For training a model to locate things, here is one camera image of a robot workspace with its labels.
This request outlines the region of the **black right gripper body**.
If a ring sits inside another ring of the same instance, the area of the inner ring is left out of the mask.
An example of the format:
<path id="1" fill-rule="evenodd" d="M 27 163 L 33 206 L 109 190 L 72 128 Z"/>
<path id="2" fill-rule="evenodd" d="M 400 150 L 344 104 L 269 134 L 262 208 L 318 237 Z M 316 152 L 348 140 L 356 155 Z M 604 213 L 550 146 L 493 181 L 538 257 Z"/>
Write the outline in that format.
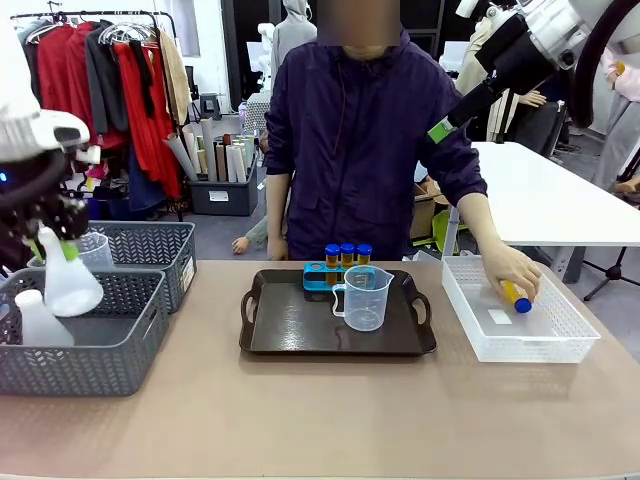
<path id="1" fill-rule="evenodd" d="M 510 87 L 511 80 L 507 76 L 487 77 L 464 96 L 463 113 L 467 117 L 477 116 L 481 111 L 489 108 Z"/>

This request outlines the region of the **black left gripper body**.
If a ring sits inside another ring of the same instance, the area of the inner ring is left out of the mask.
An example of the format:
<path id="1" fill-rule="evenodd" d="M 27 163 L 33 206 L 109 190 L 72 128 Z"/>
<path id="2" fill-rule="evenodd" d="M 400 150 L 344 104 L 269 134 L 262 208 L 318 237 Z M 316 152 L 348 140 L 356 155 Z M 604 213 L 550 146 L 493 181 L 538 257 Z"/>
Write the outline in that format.
<path id="1" fill-rule="evenodd" d="M 68 196 L 62 182 L 73 155 L 64 150 L 1 164 L 1 271 L 23 268 L 27 244 L 39 227 L 54 230 L 61 240 L 75 240 L 89 226 L 87 203 Z"/>

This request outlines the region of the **person's left hand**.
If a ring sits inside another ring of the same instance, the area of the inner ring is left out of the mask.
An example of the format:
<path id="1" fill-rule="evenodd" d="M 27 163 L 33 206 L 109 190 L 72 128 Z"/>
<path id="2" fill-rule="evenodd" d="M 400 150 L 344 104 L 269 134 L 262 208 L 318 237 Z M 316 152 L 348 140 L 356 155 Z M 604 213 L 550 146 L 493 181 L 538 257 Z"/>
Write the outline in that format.
<path id="1" fill-rule="evenodd" d="M 540 288 L 541 270 L 528 256 L 501 241 L 480 247 L 484 270 L 495 292 L 505 298 L 503 283 L 511 282 L 533 302 Z"/>

